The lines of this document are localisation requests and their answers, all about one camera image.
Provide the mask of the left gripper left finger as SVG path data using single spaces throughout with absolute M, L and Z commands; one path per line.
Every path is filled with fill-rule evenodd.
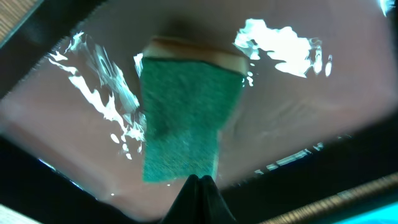
M 199 178 L 190 175 L 160 224 L 197 224 L 199 199 Z

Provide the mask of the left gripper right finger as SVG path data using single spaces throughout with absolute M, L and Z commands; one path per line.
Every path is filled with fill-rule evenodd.
M 209 175 L 200 179 L 201 223 L 237 224 L 214 180 Z

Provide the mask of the green dish sponge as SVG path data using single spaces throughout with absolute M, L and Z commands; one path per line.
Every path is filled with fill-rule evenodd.
M 156 37 L 144 48 L 141 63 L 143 180 L 214 176 L 218 135 L 240 98 L 246 59 L 182 39 Z

